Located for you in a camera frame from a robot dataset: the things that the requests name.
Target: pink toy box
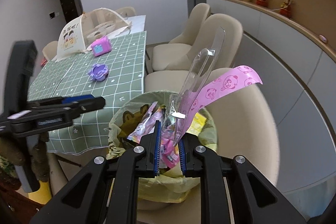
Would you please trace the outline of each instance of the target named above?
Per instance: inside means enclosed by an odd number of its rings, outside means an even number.
[[[95,57],[103,55],[112,50],[111,44],[107,36],[97,39],[91,44],[91,49]]]

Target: pink paper strip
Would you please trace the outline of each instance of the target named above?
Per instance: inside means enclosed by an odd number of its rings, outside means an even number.
[[[262,84],[263,82],[257,72],[248,66],[239,66],[224,73],[201,89],[189,110],[183,129],[180,131],[178,128],[177,132],[185,133],[191,125],[195,114],[201,108],[211,104],[225,95],[255,83]]]

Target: wooden shelf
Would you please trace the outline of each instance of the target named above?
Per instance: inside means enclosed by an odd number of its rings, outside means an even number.
[[[265,14],[268,14],[280,21],[282,21],[283,23],[291,26],[292,28],[294,28],[295,30],[297,30],[298,32],[302,33],[305,37],[307,37],[308,39],[310,39],[311,41],[313,41],[317,46],[319,46],[332,60],[334,60],[334,62],[336,62],[336,52],[329,46],[324,44],[319,37],[313,33],[311,30],[305,28],[304,26],[302,26],[301,24],[287,18],[284,17],[283,15],[280,15],[278,13],[276,13],[275,11],[271,11],[265,7],[256,5],[252,2],[248,2],[248,1],[244,1],[244,0],[227,0],[227,1],[231,1],[234,3],[238,3],[247,7],[250,7],[252,9],[258,10],[260,12],[263,12]]]

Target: clear plastic packaging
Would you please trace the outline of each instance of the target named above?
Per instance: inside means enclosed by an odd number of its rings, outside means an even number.
[[[162,137],[173,140],[176,146],[184,133],[185,120],[190,108],[208,79],[225,39],[225,31],[219,27],[211,48],[204,48],[195,57],[179,95],[170,96],[169,109],[162,126]]]

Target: yellow garbage bag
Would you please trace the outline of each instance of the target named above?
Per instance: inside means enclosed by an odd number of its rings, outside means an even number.
[[[128,136],[136,128],[148,107],[153,102],[169,105],[169,96],[174,92],[147,92],[134,97],[114,114],[109,124],[109,153],[106,158],[111,159],[122,155],[122,138]],[[207,118],[201,133],[198,135],[202,145],[217,150],[217,131],[210,113],[201,109],[199,113]],[[177,164],[169,171],[153,179],[139,178],[138,198],[153,202],[179,203],[186,199],[190,190],[200,183],[199,178],[186,178],[182,175],[180,165]]]

